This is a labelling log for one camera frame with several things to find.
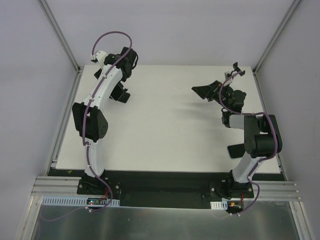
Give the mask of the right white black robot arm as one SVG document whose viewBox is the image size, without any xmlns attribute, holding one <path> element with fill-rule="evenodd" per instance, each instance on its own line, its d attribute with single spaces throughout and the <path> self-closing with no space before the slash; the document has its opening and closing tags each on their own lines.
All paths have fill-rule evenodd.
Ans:
<svg viewBox="0 0 320 240">
<path fill-rule="evenodd" d="M 252 187 L 251 179 L 260 165 L 272 159 L 282 149 L 282 140 L 276 117 L 264 112 L 242 113 L 246 93 L 225 86 L 219 81 L 191 88 L 201 99 L 215 101 L 222 109 L 222 124 L 231 129 L 243 130 L 244 153 L 237 166 L 226 179 L 214 188 L 214 194 L 228 199 L 246 194 Z"/>
</svg>

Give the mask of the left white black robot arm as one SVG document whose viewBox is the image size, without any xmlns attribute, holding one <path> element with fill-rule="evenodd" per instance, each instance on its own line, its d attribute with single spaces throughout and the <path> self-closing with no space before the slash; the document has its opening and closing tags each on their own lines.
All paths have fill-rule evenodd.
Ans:
<svg viewBox="0 0 320 240">
<path fill-rule="evenodd" d="M 81 102 L 72 106 L 75 129 L 82 138 L 85 149 L 86 167 L 77 189 L 78 194 L 102 195 L 108 192 L 104 180 L 103 139 L 109 123 L 103 108 L 109 99 L 126 103 L 130 98 L 123 83 L 131 77 L 138 63 L 138 54 L 132 48 L 124 47 L 119 54 L 97 51 L 91 61 L 99 65 L 94 74 L 97 79 L 92 91 Z"/>
</svg>

